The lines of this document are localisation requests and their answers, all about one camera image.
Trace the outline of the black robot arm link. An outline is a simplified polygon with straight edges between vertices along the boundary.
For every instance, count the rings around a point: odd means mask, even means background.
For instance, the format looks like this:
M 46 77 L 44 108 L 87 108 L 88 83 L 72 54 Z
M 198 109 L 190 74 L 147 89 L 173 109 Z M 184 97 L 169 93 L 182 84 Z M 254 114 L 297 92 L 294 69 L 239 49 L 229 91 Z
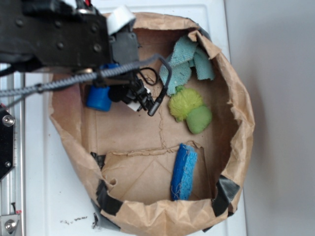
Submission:
M 2 0 L 0 61 L 20 72 L 98 69 L 113 61 L 106 18 L 89 0 Z

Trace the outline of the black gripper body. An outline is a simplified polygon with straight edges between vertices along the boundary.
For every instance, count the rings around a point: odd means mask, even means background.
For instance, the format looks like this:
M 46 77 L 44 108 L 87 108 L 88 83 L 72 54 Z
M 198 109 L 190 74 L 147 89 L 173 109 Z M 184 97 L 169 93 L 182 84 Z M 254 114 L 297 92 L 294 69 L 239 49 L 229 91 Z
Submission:
M 135 111 L 143 109 L 153 116 L 161 105 L 162 94 L 154 100 L 137 76 L 145 63 L 139 59 L 138 39 L 133 32 L 135 21 L 136 16 L 126 6 L 117 7 L 106 17 L 111 56 L 107 68 L 115 71 L 105 84 L 112 102 L 124 102 Z

